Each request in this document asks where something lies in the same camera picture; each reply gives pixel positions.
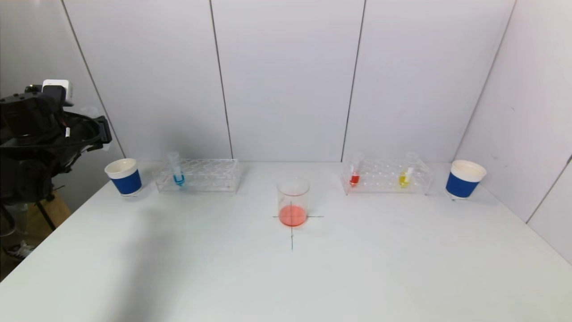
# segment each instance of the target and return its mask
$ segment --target black cross mark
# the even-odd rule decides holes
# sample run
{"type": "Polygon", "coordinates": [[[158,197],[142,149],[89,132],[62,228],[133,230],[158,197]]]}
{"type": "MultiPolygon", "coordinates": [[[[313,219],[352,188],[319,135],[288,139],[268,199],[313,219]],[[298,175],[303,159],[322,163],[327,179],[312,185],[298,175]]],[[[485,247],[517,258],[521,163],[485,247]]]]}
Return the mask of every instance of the black cross mark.
{"type": "MultiPolygon", "coordinates": [[[[324,218],[325,216],[306,216],[306,218],[324,218]]],[[[290,245],[292,251],[294,251],[294,227],[290,226],[290,245]]]]}

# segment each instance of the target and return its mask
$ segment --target test tube with blue liquid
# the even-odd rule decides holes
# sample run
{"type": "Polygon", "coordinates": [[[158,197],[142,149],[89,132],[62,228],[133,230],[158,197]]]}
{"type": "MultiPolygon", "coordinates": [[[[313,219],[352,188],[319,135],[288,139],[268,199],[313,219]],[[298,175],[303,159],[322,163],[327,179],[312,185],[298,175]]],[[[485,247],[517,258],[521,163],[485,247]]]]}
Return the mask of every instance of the test tube with blue liquid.
{"type": "Polygon", "coordinates": [[[181,161],[178,157],[178,152],[170,152],[167,154],[167,159],[169,159],[169,165],[171,167],[171,171],[173,172],[173,179],[175,183],[182,187],[185,184],[185,175],[181,169],[181,161]]]}

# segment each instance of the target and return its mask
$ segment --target cup rim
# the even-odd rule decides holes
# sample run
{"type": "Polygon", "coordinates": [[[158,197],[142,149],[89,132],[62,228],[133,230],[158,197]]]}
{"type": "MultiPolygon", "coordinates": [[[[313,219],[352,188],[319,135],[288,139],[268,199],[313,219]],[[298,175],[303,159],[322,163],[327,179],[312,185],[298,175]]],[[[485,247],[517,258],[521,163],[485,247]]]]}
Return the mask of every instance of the cup rim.
{"type": "Polygon", "coordinates": [[[306,179],[302,178],[301,176],[292,176],[292,177],[288,177],[288,178],[283,178],[283,179],[281,179],[281,180],[278,182],[278,184],[276,185],[276,189],[278,190],[279,193],[281,193],[281,194],[283,194],[283,195],[286,195],[286,196],[288,196],[288,197],[299,197],[299,196],[301,196],[301,195],[307,194],[308,191],[310,191],[310,183],[309,183],[306,179]],[[304,182],[304,184],[306,185],[307,188],[306,188],[306,190],[305,190],[303,193],[299,193],[299,194],[287,194],[287,193],[283,192],[282,190],[280,190],[280,185],[281,185],[282,183],[284,183],[286,180],[299,180],[299,181],[302,181],[302,182],[304,182]]]}
{"type": "Polygon", "coordinates": [[[481,174],[482,174],[483,177],[487,175],[487,170],[486,170],[483,166],[481,166],[480,164],[474,163],[474,162],[472,162],[472,161],[468,161],[468,160],[455,160],[455,161],[453,161],[452,166],[455,167],[455,168],[457,168],[457,169],[459,169],[459,168],[456,166],[456,165],[459,164],[459,163],[466,164],[467,166],[470,166],[470,167],[472,167],[472,168],[475,168],[475,169],[479,170],[479,171],[481,172],[481,174]]]}
{"type": "Polygon", "coordinates": [[[119,160],[115,160],[115,161],[109,163],[107,166],[105,166],[104,171],[107,174],[120,174],[122,172],[129,171],[129,169],[133,168],[136,164],[137,164],[137,160],[135,160],[133,158],[119,159],[119,160]],[[109,171],[110,167],[113,167],[113,166],[120,164],[120,163],[123,164],[123,162],[125,162],[125,161],[130,162],[129,167],[126,167],[125,169],[120,170],[120,171],[113,171],[113,172],[109,171]]]}

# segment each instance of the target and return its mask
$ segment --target white paper cup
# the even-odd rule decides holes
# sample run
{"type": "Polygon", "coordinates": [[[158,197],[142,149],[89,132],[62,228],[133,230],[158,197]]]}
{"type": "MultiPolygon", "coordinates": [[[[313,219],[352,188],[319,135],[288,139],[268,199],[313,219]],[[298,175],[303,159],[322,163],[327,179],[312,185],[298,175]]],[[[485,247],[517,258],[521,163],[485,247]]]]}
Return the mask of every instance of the white paper cup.
{"type": "Polygon", "coordinates": [[[113,161],[105,167],[105,173],[122,195],[133,195],[141,189],[141,177],[135,159],[113,161]]]}
{"type": "Polygon", "coordinates": [[[482,166],[466,160],[453,161],[447,181],[447,192],[458,198],[467,198],[487,174],[482,166]]]}

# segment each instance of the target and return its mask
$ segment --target blue liquid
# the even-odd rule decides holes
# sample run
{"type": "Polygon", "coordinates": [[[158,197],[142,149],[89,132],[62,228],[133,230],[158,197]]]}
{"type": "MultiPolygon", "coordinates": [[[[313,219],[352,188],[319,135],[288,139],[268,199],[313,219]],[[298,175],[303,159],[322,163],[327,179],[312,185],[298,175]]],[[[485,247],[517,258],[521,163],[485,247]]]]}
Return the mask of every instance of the blue liquid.
{"type": "Polygon", "coordinates": [[[185,184],[185,176],[183,174],[180,175],[173,175],[173,180],[175,181],[175,183],[179,186],[182,187],[185,184]]]}

